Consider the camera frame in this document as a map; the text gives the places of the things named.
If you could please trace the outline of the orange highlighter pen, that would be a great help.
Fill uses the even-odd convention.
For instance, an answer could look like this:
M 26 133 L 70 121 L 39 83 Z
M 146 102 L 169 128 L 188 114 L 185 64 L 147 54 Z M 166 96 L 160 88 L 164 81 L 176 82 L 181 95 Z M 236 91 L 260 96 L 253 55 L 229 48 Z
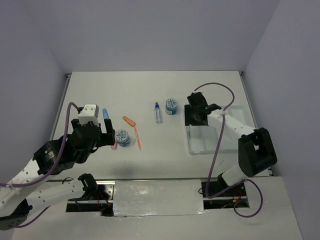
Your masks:
M 135 134 L 135 139 L 137 141 L 138 148 L 141 151 L 142 150 L 142 146 L 141 146 L 141 142 L 140 142 L 140 139 L 139 139 L 137 128 L 136 128 L 136 126 L 134 126 L 133 128 L 134 128 L 134 134 Z

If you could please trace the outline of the orange highlighter cap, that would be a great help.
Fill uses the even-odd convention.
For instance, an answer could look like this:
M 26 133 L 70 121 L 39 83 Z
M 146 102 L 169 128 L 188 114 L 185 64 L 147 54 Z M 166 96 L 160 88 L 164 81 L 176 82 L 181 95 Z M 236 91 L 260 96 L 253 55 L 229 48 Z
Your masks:
M 123 116 L 122 119 L 127 123 L 129 124 L 131 127 L 135 127 L 136 126 L 136 123 L 131 120 L 129 117 L 127 116 Z

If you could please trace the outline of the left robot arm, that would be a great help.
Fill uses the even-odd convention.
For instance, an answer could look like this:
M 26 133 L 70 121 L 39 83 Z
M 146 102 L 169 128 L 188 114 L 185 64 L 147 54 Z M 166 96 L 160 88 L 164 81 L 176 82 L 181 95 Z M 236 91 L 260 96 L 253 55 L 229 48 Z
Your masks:
M 105 133 L 99 124 L 91 121 L 81 125 L 78 119 L 73 119 L 71 125 L 71 134 L 66 132 L 59 139 L 46 142 L 20 173 L 8 183 L 1 184 L 2 231 L 27 226 L 28 217 L 58 202 L 78 198 L 91 200 L 98 195 L 98 184 L 90 173 L 83 173 L 57 187 L 39 189 L 46 181 L 72 169 L 75 164 L 85 163 L 99 148 L 115 143 L 115 130 L 109 118 L 104 119 Z

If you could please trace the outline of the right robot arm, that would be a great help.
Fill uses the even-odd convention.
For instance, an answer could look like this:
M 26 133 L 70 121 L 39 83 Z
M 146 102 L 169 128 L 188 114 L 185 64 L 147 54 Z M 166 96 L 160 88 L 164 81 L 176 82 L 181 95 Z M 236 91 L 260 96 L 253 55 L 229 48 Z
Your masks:
M 187 97 L 184 106 L 184 125 L 187 150 L 191 155 L 213 154 L 218 157 L 223 137 L 237 143 L 237 163 L 217 177 L 215 188 L 208 178 L 202 193 L 208 199 L 219 195 L 228 196 L 235 186 L 242 184 L 264 170 L 274 166 L 278 159 L 267 129 L 254 128 L 229 115 L 226 107 L 208 104 L 201 92 Z

